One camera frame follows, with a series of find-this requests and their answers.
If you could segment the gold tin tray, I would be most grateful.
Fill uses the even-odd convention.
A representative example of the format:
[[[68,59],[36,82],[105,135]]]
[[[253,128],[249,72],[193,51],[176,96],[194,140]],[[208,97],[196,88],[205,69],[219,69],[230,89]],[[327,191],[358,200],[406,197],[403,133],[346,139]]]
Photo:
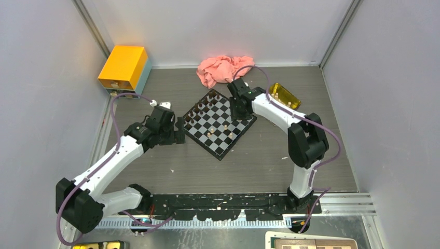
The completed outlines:
[[[301,105],[301,101],[278,82],[269,87],[269,93],[275,100],[293,110]]]

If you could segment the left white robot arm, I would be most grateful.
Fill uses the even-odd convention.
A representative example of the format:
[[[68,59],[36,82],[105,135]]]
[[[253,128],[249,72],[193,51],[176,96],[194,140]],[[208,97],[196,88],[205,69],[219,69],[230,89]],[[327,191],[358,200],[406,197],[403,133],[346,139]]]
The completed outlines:
[[[155,106],[143,122],[135,122],[90,169],[56,184],[56,213],[81,233],[91,232],[102,218],[122,211],[149,212],[151,193],[138,184],[104,194],[107,186],[136,158],[156,145],[173,142],[175,113],[169,102]]]

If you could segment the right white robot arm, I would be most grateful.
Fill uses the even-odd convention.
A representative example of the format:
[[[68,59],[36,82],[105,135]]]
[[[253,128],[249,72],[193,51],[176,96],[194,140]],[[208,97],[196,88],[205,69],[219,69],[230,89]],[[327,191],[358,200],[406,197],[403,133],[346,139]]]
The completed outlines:
[[[299,113],[283,104],[277,94],[268,93],[261,87],[252,89],[241,78],[229,83],[227,88],[231,93],[233,119],[259,115],[286,133],[288,155],[294,164],[287,202],[291,211],[301,213],[313,195],[316,166],[329,149],[320,117],[315,113]]]

